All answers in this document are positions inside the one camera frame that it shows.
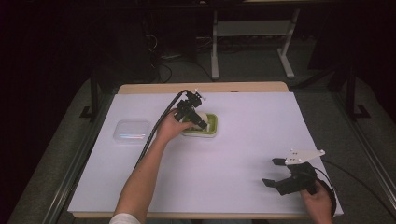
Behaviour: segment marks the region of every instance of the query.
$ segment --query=plastic container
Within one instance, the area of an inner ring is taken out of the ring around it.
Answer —
[[[214,114],[207,114],[207,119],[208,119],[208,123],[207,123],[208,126],[206,127],[206,129],[196,130],[191,128],[184,130],[183,132],[181,132],[181,134],[192,137],[206,137],[206,138],[215,137],[218,130],[218,117]],[[182,120],[182,122],[188,122],[188,121],[190,120],[186,117]]]
[[[122,119],[117,123],[113,138],[119,144],[146,144],[149,137],[149,121]]]

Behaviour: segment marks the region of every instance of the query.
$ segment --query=clear plastic container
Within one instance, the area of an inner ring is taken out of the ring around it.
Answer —
[[[119,144],[145,144],[149,137],[149,121],[144,119],[122,119],[113,134]]]

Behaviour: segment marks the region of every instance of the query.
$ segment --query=white table surface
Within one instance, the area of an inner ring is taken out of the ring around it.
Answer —
[[[76,217],[111,217],[144,146],[118,144],[113,138],[117,123],[146,119],[150,132],[175,96],[115,96],[69,212]],[[262,178],[290,177],[288,168],[274,166],[272,158],[286,158],[291,148],[316,149],[294,94],[216,92],[205,97],[196,110],[218,116],[217,135],[180,135],[168,144],[148,217],[306,217],[298,192],[280,196],[262,183]],[[320,159],[310,163],[325,172]],[[338,204],[336,215],[341,214]]]

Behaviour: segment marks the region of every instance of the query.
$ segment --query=metal leg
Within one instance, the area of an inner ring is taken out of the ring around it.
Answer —
[[[286,33],[286,40],[285,43],[283,44],[283,47],[281,49],[277,50],[277,54],[279,56],[280,61],[282,62],[283,68],[285,69],[286,76],[290,79],[294,78],[293,71],[291,69],[290,63],[288,58],[286,57],[286,53],[288,52],[289,44],[291,41],[291,38],[293,36],[294,28],[297,23],[298,15],[300,13],[300,9],[297,8],[294,10],[293,17],[290,21],[288,32]]]
[[[212,62],[212,79],[219,79],[218,64],[218,12],[215,10],[213,19],[213,48],[211,55]]]

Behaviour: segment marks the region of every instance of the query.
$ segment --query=sleeve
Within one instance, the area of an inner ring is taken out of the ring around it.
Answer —
[[[140,224],[140,222],[130,214],[120,213],[111,218],[110,224]]]

